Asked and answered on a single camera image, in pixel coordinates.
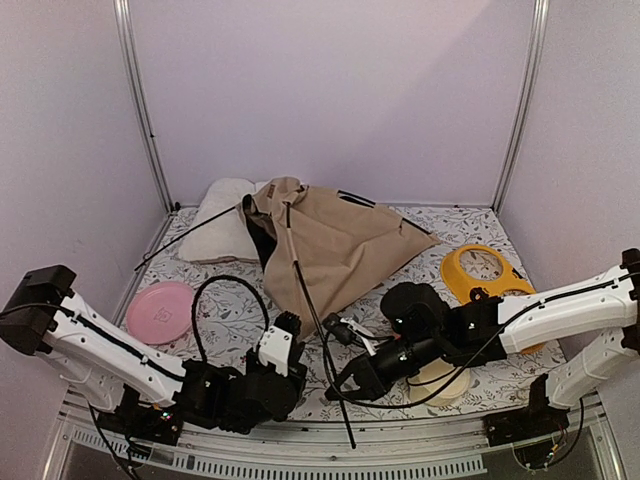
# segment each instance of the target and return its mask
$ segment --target floral patterned surface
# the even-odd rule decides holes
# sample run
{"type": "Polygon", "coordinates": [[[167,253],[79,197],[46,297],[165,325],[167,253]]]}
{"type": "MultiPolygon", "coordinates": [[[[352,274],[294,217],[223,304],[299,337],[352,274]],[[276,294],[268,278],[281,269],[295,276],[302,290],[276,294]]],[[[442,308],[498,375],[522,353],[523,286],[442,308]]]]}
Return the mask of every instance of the floral patterned surface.
{"type": "MultiPolygon", "coordinates": [[[[191,225],[197,209],[179,211],[165,235],[163,244],[191,225]]],[[[430,248],[413,259],[387,279],[381,286],[345,309],[343,316],[351,316],[376,334],[389,334],[390,327],[382,318],[379,304],[382,295],[394,284],[402,281],[430,283],[451,306],[459,305],[440,277],[439,268],[444,256],[466,244],[484,244],[498,250],[521,273],[524,269],[502,226],[490,209],[399,207],[407,218],[438,235],[442,244],[430,248]]],[[[262,291],[262,270],[255,263],[230,262],[216,265],[197,265],[177,258],[179,243],[154,258],[139,287],[140,290],[160,281],[180,281],[196,289],[206,278],[216,274],[242,277],[254,285],[263,295],[269,307],[271,319],[279,311],[268,301],[262,291]]],[[[499,264],[485,255],[469,255],[463,267],[474,277],[495,278],[499,264]]],[[[241,285],[218,282],[209,286],[199,307],[199,326],[209,361],[217,365],[233,365],[241,371],[243,356],[253,347],[262,332],[263,319],[252,296],[241,285]]],[[[182,358],[197,358],[198,350],[191,332],[160,350],[182,358]]],[[[340,371],[353,357],[363,353],[357,347],[343,347],[332,342],[331,351],[340,371]]],[[[305,349],[302,363],[309,367],[307,387],[298,407],[290,415],[294,420],[341,421],[337,402],[328,402],[324,391],[328,387],[325,378],[321,345],[313,338],[305,349]]],[[[471,387],[453,404],[446,407],[421,405],[404,410],[380,410],[347,404],[352,420],[376,421],[411,418],[440,417],[482,412],[526,403],[528,385],[540,374],[564,363],[564,356],[557,342],[548,343],[532,355],[511,355],[507,360],[492,362],[484,367],[471,369],[471,387]]],[[[376,403],[401,404],[409,402],[408,387],[397,382],[391,392],[376,403]]]]}

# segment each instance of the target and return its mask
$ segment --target brown cloth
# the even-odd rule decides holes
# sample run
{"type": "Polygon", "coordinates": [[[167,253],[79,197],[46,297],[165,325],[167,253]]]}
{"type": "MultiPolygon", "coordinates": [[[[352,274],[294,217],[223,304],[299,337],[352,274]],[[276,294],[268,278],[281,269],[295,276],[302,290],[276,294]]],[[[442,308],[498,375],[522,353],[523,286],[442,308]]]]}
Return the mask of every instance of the brown cloth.
{"type": "Polygon", "coordinates": [[[301,185],[291,177],[272,180],[247,195],[241,207],[264,269],[265,293],[281,310],[300,316],[301,338],[313,333],[315,324],[294,260],[322,321],[440,243],[388,207],[339,190],[301,185]]]}

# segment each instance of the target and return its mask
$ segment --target white wall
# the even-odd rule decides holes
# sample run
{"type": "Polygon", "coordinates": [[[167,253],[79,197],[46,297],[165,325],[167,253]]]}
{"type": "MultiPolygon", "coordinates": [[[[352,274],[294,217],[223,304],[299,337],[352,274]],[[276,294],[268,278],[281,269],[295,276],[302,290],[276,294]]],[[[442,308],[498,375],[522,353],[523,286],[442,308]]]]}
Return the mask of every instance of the white wall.
{"type": "MultiPolygon", "coordinates": [[[[109,1],[0,6],[0,304],[56,263],[113,313],[158,227],[109,1]]],[[[0,342],[0,478],[41,470],[65,387],[0,342]]]]}
{"type": "Polygon", "coordinates": [[[173,197],[291,174],[378,201],[490,204],[533,5],[131,2],[173,197]]]}
{"type": "MultiPolygon", "coordinates": [[[[538,289],[640,247],[640,2],[551,2],[541,70],[501,218],[538,289]]],[[[564,342],[570,353],[590,337],[564,342]]],[[[600,389],[640,478],[640,362],[600,389]]]]}

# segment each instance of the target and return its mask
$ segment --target beige bowl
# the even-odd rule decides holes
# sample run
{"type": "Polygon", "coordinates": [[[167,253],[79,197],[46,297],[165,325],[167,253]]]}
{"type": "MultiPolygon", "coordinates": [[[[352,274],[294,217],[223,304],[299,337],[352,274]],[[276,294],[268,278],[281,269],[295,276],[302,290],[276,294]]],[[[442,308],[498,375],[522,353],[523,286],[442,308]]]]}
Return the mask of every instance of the beige bowl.
{"type": "MultiPolygon", "coordinates": [[[[422,367],[420,369],[420,373],[415,377],[409,378],[409,383],[422,383],[428,382],[434,378],[438,378],[445,373],[450,372],[454,367],[448,363],[446,363],[442,359],[435,360],[431,362],[429,365],[422,367]]],[[[430,383],[429,385],[423,385],[420,387],[412,387],[409,386],[409,399],[412,402],[417,402],[422,400],[428,395],[431,395],[433,392],[442,387],[449,379],[454,375],[452,373],[449,376],[444,377],[442,380],[438,380],[437,382],[430,383]]],[[[471,374],[469,370],[465,370],[460,374],[458,378],[456,378],[451,385],[445,388],[438,395],[433,397],[431,400],[428,400],[427,405],[431,405],[434,407],[444,407],[446,405],[452,404],[458,397],[465,394],[467,390],[469,390],[469,386],[471,385],[471,374]]]]}

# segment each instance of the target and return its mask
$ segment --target metal grille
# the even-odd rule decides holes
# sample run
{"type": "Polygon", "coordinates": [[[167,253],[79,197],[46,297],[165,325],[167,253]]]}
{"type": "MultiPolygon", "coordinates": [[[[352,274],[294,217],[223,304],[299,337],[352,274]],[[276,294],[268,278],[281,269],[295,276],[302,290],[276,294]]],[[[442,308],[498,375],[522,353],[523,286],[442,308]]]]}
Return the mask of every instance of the metal grille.
{"type": "MultiPolygon", "coordinates": [[[[126,442],[113,436],[108,437],[118,455],[125,456],[126,442]]],[[[93,430],[74,427],[73,440],[81,445],[107,452],[106,445],[93,430]]],[[[411,465],[389,465],[360,467],[352,465],[331,466],[277,466],[240,463],[219,460],[200,454],[173,452],[163,462],[152,459],[146,463],[161,468],[182,471],[203,476],[214,476],[224,480],[422,480],[467,478],[486,473],[482,457],[470,455],[451,460],[412,463],[411,465]]]]}

